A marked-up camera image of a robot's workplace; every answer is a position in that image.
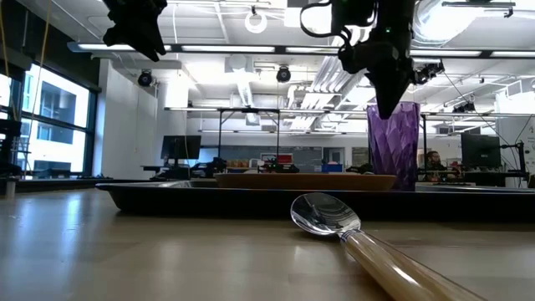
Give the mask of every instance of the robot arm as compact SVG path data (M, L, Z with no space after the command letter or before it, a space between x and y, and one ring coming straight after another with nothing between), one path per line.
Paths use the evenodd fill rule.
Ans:
M329 0L327 3L312 3L301 13L313 7L332 5L331 33L316 34L303 31L316 38L340 36L344 45L339 50L339 59L345 71L355 74L367 69L370 83L375 87L380 117L388 119L410 83L422 84L435 73L421 74L414 71L410 57L410 43L413 39L412 21L415 0ZM374 24L369 39L351 45L349 25L368 27Z
M158 54L166 54L158 29L158 16L167 6L166 0L104 0L110 10L108 17L115 22L103 37L111 46L130 45L147 58L157 62Z

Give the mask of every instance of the computer monitor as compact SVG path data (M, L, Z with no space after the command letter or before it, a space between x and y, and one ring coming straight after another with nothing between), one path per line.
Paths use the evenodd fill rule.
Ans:
M161 159L166 156L168 159L199 159L200 149L201 137L199 135L167 135L164 136L161 146Z
M488 135L461 135L462 165L498 168L502 165L500 138Z

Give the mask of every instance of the fluorescent light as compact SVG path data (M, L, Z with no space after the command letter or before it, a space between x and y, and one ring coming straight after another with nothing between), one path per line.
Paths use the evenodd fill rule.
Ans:
M237 130L235 133L240 134L274 134L269 130Z
M443 7L450 8L511 8L517 6L514 2L493 2L493 3L484 3L484 2L443 2Z
M183 45L184 52L213 52L213 53L274 53L273 46L231 46L231 45Z
M420 64L439 64L441 62L441 59L432 59L432 58L413 58L412 60L414 60L415 63L420 63Z
M507 58L518 58L518 57L529 57L535 58L535 51L495 51L491 54L491 57L507 57Z
M331 114L350 114L350 115L365 115L364 111L350 111L350 110L334 110Z
M325 110L280 110L281 113L325 114Z
M88 51L135 51L131 46L125 44L117 44L108 46L106 44L96 44L96 43L81 43L78 44L78 47L82 50ZM170 45L164 45L166 51L171 51Z
M338 51L335 47L286 47L289 54L337 54Z
M342 135L342 133L339 132L307 132L307 135Z
M434 50L434 49L413 49L410 55L426 56L426 57L477 57L481 55L481 51L472 50Z
M188 111L188 112L194 112L194 111L203 111L203 112L216 112L216 108L166 108L166 110L181 110L181 111Z
M222 6L252 6L256 5L257 7L269 7L270 2L257 2L257 1L236 1L236 0L226 0L226 1L216 1L216 0L167 0L167 4L189 4L189 5L206 5L218 3Z
M201 133L219 133L219 130L199 130ZM233 130L222 130L221 133L234 133Z
M292 134L307 134L306 131L302 130L285 130L281 131L279 134L292 135Z

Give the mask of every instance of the black tray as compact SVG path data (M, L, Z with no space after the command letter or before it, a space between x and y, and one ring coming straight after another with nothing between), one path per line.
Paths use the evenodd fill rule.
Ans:
M288 218L293 200L318 191L221 189L215 182L99 184L122 211L188 217ZM320 191L348 204L364 221L534 222L529 190Z

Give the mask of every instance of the security camera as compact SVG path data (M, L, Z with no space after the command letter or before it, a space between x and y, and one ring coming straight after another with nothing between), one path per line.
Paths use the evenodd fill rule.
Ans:
M290 73L290 69L288 69L288 66L281 66L278 69L277 81L279 83L287 83L291 78L292 74Z
M152 84L152 74L150 70L142 70L140 77L137 79L137 83L141 87L150 87Z

